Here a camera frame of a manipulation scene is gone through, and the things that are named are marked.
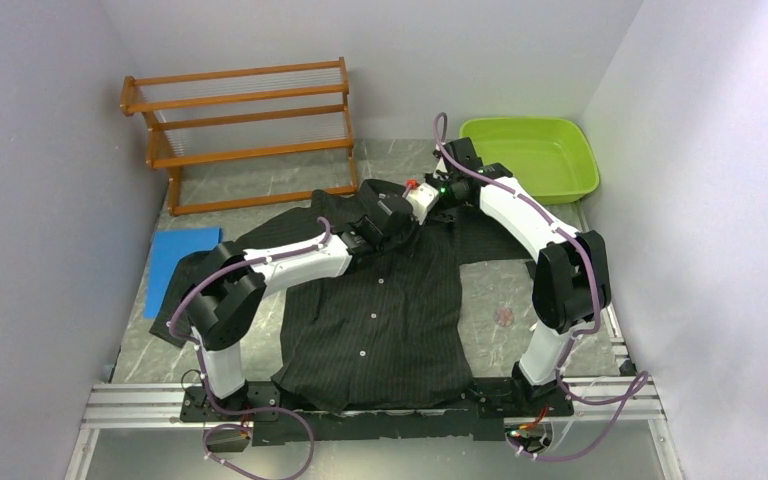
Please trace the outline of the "black pinstriped shirt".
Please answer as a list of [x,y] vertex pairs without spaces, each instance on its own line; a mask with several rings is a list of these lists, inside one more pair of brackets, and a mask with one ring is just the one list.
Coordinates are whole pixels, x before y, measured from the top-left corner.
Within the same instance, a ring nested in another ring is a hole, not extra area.
[[473,378],[458,332],[460,269],[496,260],[530,254],[493,219],[459,207],[354,273],[290,288],[273,382],[331,412],[458,397]]

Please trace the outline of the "red round brooch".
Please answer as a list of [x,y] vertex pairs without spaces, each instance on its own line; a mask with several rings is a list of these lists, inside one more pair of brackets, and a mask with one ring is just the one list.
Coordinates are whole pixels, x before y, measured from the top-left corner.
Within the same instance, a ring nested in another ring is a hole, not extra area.
[[495,312],[494,321],[501,327],[509,327],[514,323],[515,315],[510,308],[500,308]]

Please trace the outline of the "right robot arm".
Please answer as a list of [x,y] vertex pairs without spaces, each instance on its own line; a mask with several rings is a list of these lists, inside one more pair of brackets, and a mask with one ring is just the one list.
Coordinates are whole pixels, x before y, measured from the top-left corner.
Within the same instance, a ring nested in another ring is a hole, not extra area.
[[429,177],[442,202],[469,204],[500,224],[535,262],[532,305],[538,324],[517,362],[524,377],[510,401],[524,415],[546,405],[575,342],[597,333],[611,302],[604,239],[581,232],[540,205],[502,165],[483,165],[468,138],[438,142]]

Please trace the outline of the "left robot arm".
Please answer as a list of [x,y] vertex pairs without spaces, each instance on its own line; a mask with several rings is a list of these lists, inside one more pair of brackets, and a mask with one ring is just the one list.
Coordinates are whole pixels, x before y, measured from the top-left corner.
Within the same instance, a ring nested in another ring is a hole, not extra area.
[[308,240],[265,249],[244,249],[233,242],[217,245],[168,323],[177,336],[182,319],[190,324],[183,340],[194,344],[207,407],[223,420],[238,417],[246,406],[247,379],[240,342],[248,333],[261,301],[314,280],[353,273],[373,257],[394,250],[424,222],[425,191],[415,181],[393,191],[367,181],[364,212],[342,226],[317,218],[320,233]]

